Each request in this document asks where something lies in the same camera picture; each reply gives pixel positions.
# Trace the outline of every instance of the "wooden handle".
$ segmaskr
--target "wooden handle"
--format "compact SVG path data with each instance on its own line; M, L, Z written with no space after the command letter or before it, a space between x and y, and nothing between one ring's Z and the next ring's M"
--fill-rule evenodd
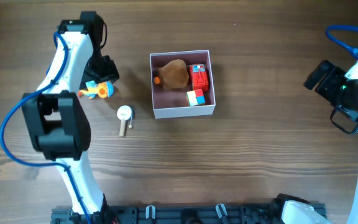
M125 136L125 126L126 126L126 124L127 124L127 121L124 120L124 119L122 119L122 120L121 120L121 127L119 128L119 135L120 135L121 137L124 137L124 136Z

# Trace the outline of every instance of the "rubik's cube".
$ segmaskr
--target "rubik's cube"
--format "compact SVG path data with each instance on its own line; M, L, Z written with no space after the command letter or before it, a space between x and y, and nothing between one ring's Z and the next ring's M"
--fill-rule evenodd
M206 74L205 65L195 64L190 65L190 78L193 90L202 89L209 90L208 77Z
M202 90L193 90L187 92L187 101L190 106L199 106L205 104L205 97Z

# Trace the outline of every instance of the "brown plush toy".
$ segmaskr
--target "brown plush toy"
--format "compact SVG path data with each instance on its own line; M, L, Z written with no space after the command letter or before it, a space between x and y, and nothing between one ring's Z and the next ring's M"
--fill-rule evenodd
M186 63L180 59L169 62L166 66L158 69L158 76L153 81L166 90L186 87L189 82Z

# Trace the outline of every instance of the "wood grain surface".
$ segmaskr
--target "wood grain surface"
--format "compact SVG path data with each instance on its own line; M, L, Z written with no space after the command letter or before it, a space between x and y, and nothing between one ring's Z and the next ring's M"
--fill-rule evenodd
M324 29L358 25L358 1L0 2L0 124L44 79L62 19L96 10L107 23L102 52L121 78L112 98L81 104L93 174L110 205L239 204L285 193L325 203L330 220L346 222L358 134L336 129L329 103L303 82L322 59L345 70L354 63ZM358 46L358 35L337 36ZM201 49L211 53L214 114L154 119L149 54ZM134 108L134 129L120 138L124 104ZM43 161L21 111L5 137L15 155ZM20 166L0 148L0 223L48 223L52 208L70 204L55 168Z

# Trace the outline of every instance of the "wooden table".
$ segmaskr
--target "wooden table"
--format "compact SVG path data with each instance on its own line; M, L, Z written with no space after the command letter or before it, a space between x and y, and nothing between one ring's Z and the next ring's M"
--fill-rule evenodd
M324 29L358 25L358 1L35 2L0 4L0 124L44 79L60 21L96 10L108 25L102 52L121 78L112 98L81 104L93 174L110 205L268 202L285 193L323 202L330 220L346 222L358 134L336 129L329 103L303 82L322 59L345 70L354 63ZM358 35L338 37L358 46ZM149 54L199 49L211 53L214 114L154 119ZM124 104L134 108L134 129L120 138ZM5 138L20 158L44 161L21 112ZM52 208L70 204L55 168L20 166L0 148L0 223L48 223Z

